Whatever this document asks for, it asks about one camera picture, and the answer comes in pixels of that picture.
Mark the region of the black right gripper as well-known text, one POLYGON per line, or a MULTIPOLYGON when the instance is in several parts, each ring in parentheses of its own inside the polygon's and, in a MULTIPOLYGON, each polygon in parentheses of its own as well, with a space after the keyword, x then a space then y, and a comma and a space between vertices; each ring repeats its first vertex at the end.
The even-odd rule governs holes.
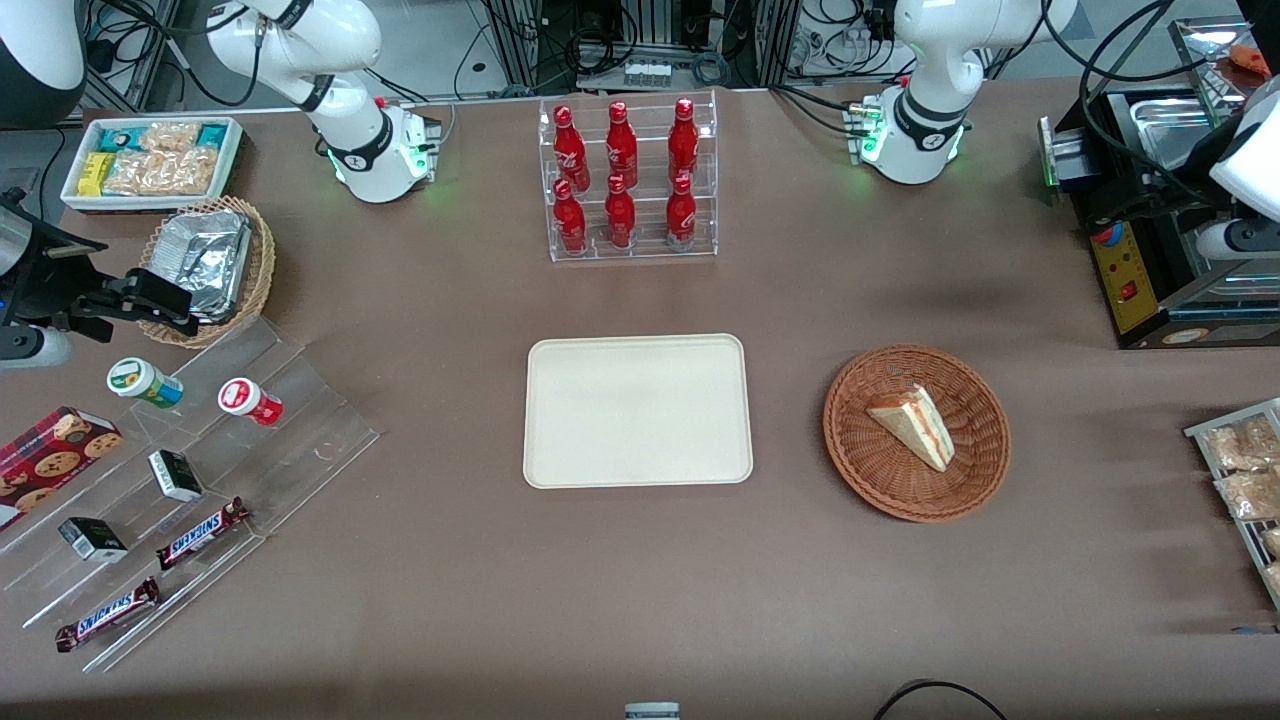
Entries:
POLYGON ((70 331, 100 343, 113 338, 113 322, 168 328, 196 337, 198 320, 189 314, 191 293, 145 268, 122 278, 97 281, 90 255, 109 249, 56 227, 20 205, 22 195, 4 195, 3 325, 45 320, 70 309, 70 331))

